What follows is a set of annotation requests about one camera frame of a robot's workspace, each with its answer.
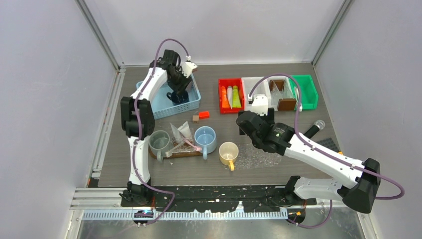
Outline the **cream mug yellow handle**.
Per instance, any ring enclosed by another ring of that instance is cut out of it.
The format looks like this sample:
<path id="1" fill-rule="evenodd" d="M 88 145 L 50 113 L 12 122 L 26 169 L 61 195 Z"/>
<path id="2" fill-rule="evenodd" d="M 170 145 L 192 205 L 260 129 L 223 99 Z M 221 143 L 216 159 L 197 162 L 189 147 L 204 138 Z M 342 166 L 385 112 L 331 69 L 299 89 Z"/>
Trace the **cream mug yellow handle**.
<path id="1" fill-rule="evenodd" d="M 228 166 L 230 171 L 234 171 L 234 163 L 239 154 L 238 146 L 233 142 L 224 142 L 219 147 L 218 153 L 221 163 Z"/>

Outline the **white toothpaste tube red cap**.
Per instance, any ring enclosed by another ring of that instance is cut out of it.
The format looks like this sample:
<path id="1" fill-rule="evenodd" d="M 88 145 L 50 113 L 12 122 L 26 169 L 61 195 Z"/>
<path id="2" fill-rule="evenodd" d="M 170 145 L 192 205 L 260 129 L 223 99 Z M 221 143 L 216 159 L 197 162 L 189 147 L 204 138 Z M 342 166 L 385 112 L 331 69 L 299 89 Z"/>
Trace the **white toothpaste tube red cap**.
<path id="1" fill-rule="evenodd" d="M 183 142 L 183 135 L 180 133 L 178 128 L 175 127 L 172 123 L 170 124 L 170 126 L 171 126 L 172 134 L 176 143 L 179 144 Z"/>

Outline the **light blue mug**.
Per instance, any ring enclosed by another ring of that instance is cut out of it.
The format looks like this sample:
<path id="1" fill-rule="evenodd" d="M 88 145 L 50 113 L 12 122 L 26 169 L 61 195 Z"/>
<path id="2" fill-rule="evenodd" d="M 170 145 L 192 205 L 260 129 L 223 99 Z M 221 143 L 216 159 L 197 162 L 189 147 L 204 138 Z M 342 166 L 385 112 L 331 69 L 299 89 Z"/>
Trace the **light blue mug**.
<path id="1" fill-rule="evenodd" d="M 216 132 L 209 126 L 201 126 L 194 133 L 196 146 L 201 148 L 200 153 L 203 159 L 207 160 L 208 155 L 215 151 L 217 147 Z"/>

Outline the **grey-green mug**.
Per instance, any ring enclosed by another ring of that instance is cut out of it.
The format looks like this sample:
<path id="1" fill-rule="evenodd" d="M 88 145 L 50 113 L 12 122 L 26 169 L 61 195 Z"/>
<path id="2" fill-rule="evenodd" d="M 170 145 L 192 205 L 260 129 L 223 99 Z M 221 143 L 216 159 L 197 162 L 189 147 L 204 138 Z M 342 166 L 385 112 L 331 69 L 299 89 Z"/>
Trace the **grey-green mug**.
<path id="1" fill-rule="evenodd" d="M 171 149 L 170 136 L 166 131 L 158 130 L 151 134 L 149 148 L 159 162 L 163 162 L 166 152 Z"/>

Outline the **clear textured acrylic holder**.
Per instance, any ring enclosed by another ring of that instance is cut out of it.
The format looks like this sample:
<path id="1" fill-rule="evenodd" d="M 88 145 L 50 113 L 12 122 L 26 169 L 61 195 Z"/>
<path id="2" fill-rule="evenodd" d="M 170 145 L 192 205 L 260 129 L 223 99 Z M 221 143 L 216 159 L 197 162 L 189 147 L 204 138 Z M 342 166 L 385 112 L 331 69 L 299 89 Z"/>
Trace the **clear textured acrylic holder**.
<path id="1" fill-rule="evenodd" d="M 195 143 L 194 133 L 191 128 L 183 128 L 182 130 L 179 130 L 178 128 L 171 129 L 170 146 L 172 156 L 196 152 L 192 145 L 195 145 Z"/>

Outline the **pink toothbrush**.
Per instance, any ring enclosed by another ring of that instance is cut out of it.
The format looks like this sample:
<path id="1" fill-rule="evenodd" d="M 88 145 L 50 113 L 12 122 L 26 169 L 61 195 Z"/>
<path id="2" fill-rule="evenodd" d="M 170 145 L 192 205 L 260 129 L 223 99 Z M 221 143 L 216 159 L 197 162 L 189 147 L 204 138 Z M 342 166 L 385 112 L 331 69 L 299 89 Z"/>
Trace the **pink toothbrush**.
<path id="1" fill-rule="evenodd" d="M 194 151 L 196 152 L 201 152 L 202 148 L 200 146 L 194 145 L 191 141 L 189 141 L 186 138 L 183 138 L 183 141 L 188 144 L 189 146 L 191 146 L 193 148 Z"/>

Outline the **mauve mug black handle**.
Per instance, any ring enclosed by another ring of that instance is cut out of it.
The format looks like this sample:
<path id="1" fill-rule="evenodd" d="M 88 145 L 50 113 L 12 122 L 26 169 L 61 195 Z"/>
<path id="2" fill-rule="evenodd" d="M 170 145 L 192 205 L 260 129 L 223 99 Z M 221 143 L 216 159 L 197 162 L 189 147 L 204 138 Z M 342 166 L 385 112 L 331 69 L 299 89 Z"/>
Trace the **mauve mug black handle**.
<path id="1" fill-rule="evenodd" d="M 179 91 L 190 91 L 192 87 L 192 76 L 181 79 Z"/>

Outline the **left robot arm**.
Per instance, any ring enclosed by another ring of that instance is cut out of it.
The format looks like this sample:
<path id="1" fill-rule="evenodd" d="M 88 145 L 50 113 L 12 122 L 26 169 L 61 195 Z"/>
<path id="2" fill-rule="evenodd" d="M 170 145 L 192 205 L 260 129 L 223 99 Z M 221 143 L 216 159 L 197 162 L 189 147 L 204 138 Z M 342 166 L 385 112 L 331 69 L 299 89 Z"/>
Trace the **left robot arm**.
<path id="1" fill-rule="evenodd" d="M 129 180 L 121 194 L 124 200 L 141 206 L 152 202 L 153 189 L 148 168 L 149 139 L 155 128 L 152 101 L 164 84 L 176 93 L 184 91 L 196 69 L 197 65 L 189 55 L 182 61 L 177 52 L 165 50 L 162 57 L 150 63 L 141 86 L 131 96 L 121 98 L 121 127 L 127 136 L 131 154 Z"/>

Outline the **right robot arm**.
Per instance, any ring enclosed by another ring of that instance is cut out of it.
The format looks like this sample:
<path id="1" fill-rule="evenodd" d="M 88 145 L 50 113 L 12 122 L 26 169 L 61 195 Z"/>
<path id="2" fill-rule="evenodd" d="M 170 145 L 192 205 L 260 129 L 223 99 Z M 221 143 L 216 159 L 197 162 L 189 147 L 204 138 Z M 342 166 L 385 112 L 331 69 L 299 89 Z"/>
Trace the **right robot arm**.
<path id="1" fill-rule="evenodd" d="M 288 203 L 294 205 L 302 199 L 320 198 L 342 201 L 357 212 L 372 211 L 381 181 L 374 175 L 380 173 L 377 160 L 361 161 L 340 155 L 284 123 L 268 121 L 251 111 L 240 111 L 236 124 L 255 148 L 299 160 L 331 176 L 329 179 L 290 177 L 284 191 Z"/>

